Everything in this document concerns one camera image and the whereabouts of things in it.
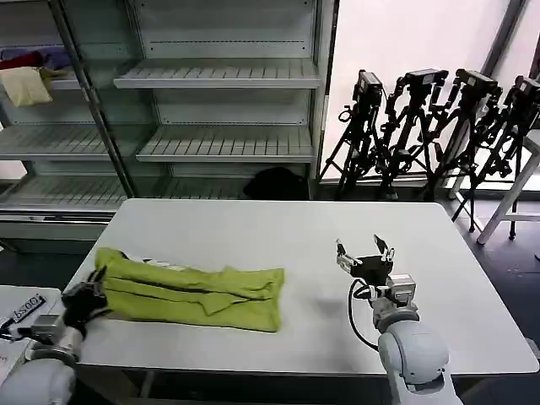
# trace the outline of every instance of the black cable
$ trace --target black cable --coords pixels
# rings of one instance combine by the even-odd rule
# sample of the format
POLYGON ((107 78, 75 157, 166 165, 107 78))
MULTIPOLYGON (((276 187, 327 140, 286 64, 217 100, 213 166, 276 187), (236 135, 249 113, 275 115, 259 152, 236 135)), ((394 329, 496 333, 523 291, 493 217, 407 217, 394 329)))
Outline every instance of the black cable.
POLYGON ((356 328, 356 325, 354 325, 354 318, 353 318, 353 293, 354 293, 354 287, 356 287, 356 284, 358 284, 360 280, 355 279, 353 283, 351 284, 351 288, 348 291, 348 321, 351 324, 351 327, 353 328, 353 332, 356 335, 358 339, 362 341, 363 344, 366 346, 372 348, 376 352, 379 351, 379 348, 376 344, 373 344, 371 342, 368 342, 365 337, 363 337, 360 332, 358 332, 358 329, 356 328))

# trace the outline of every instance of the tripod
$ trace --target tripod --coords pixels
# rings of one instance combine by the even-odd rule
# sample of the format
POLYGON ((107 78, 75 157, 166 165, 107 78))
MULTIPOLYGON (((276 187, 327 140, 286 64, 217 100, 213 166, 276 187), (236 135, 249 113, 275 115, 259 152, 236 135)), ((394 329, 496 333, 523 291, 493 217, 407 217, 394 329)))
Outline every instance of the tripod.
POLYGON ((422 151, 424 151, 424 163, 422 165, 426 170, 426 175, 431 177, 431 163, 429 158, 429 125, 433 115, 426 116, 423 106, 428 95, 431 93, 432 86, 435 90, 430 101, 430 105, 435 105, 436 99, 440 94, 440 88, 445 84, 445 79, 448 76, 446 70, 426 69, 417 72, 407 73, 404 77, 399 78, 396 83, 394 93, 390 95, 386 105, 386 114, 389 116, 389 121, 382 126, 384 132, 383 143, 388 148, 392 134, 400 127, 401 121, 405 119, 405 124, 400 133, 397 143, 392 148, 389 164, 382 173, 382 183, 379 188, 379 197, 385 195, 390 199, 397 199, 397 194, 393 191, 392 182, 402 173, 410 170, 413 161, 422 151), (408 86, 410 101, 405 106, 399 116, 396 115, 395 104, 399 96, 402 95, 405 86, 408 86), (416 125, 416 121, 420 122, 420 133, 422 138, 422 147, 411 154, 411 150, 407 150, 407 142, 411 130, 416 125))
POLYGON ((497 103, 502 94, 502 89, 498 87, 495 80, 483 76, 478 72, 457 69, 456 78, 454 79, 447 102, 448 108, 454 103, 460 89, 462 97, 459 101, 458 108, 444 121, 440 121, 440 125, 436 129, 440 133, 457 118, 456 128, 452 133, 445 152, 442 154, 439 166, 422 189, 425 201, 435 200, 435 189, 448 177, 447 174, 449 171, 460 168, 458 176, 474 176, 477 168, 474 158, 483 141, 482 134, 493 123, 499 113, 497 103), (488 95, 491 95, 487 103, 488 112, 477 124, 478 106, 488 95), (464 151, 460 153, 460 149, 467 137, 467 130, 468 143, 464 151))
POLYGON ((384 164, 385 152, 375 129, 381 97, 381 81, 373 73, 360 70, 359 80, 353 91, 355 101, 353 109, 351 110, 350 106, 346 105, 346 110, 338 118, 341 122, 348 122, 347 128, 327 159, 320 175, 322 179, 330 165, 341 173, 335 195, 336 200, 351 192, 358 179, 365 176, 372 167, 384 164), (375 144, 374 149, 371 148, 371 138, 375 144), (348 144, 349 148, 343 168, 340 168, 334 159, 344 143, 348 144))
POLYGON ((469 199, 471 200, 471 204, 473 204, 474 191, 485 180, 487 175, 492 175, 497 171, 501 175, 510 172, 510 160, 521 148, 523 138, 529 133, 540 114, 540 84, 531 78, 518 76, 514 86, 506 96, 505 107, 499 115, 499 119, 494 124, 493 129, 490 131, 496 134, 506 124, 505 129, 493 149, 491 149, 488 160, 480 170, 478 176, 471 179, 471 188, 454 213, 452 221, 456 221, 459 213, 463 210, 469 199), (504 156, 501 157, 500 152, 503 146, 509 141, 511 141, 511 145, 504 153, 504 156))

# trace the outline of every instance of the metal shelf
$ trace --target metal shelf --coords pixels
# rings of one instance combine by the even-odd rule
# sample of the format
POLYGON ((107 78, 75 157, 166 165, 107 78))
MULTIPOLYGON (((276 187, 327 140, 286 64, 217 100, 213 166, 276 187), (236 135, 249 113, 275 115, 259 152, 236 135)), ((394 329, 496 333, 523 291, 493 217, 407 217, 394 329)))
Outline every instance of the metal shelf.
POLYGON ((162 198, 244 200, 242 191, 249 180, 176 177, 170 180, 162 198))
POLYGON ((42 175, 25 177, 4 194, 0 210, 115 212, 126 198, 113 175, 42 175))
MULTIPOLYGON (((69 70, 65 76, 58 76, 46 81, 46 87, 51 90, 78 90, 81 86, 73 70, 69 70)), ((0 91, 5 91, 0 83, 0 91)))
POLYGON ((147 59, 120 78, 118 89, 315 89, 310 59, 147 59))
MULTIPOLYGON (((122 126, 116 143, 122 156, 135 153, 138 126, 122 126)), ((2 160, 109 161, 101 136, 91 124, 15 125, 0 131, 2 160)))
POLYGON ((307 127, 165 125, 137 160, 145 162, 310 163, 307 127))

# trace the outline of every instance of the yellow-green towel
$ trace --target yellow-green towel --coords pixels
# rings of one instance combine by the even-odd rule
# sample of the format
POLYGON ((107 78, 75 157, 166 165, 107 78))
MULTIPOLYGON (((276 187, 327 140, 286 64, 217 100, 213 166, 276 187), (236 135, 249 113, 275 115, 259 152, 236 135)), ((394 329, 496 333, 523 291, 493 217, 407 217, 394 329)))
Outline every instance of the yellow-green towel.
POLYGON ((205 273, 133 262, 120 251, 98 250, 97 270, 105 270, 108 306, 141 321, 166 321, 276 332, 284 270, 241 272, 225 267, 205 273))

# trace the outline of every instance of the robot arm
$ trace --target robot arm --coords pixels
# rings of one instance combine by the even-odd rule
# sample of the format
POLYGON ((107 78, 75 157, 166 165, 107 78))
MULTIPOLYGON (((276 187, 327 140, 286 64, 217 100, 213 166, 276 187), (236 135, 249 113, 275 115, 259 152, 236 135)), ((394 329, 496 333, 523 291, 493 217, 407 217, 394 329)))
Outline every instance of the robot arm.
POLYGON ((398 321, 379 337, 379 355, 395 404, 462 405, 442 339, 420 321, 398 321))
POLYGON ((19 366, 0 386, 0 404, 68 405, 75 387, 75 370, 86 335, 86 323, 104 313, 105 296, 98 284, 81 283, 62 296, 62 316, 38 316, 31 327, 0 329, 0 338, 36 343, 30 361, 19 366))
POLYGON ((409 275, 391 275, 394 250, 377 236, 375 243, 380 256, 352 258, 338 240, 337 264, 363 284, 353 297, 368 300, 373 308, 373 323, 381 333, 373 348, 388 375, 393 404, 462 405, 444 341, 420 322, 413 303, 416 283, 409 275))

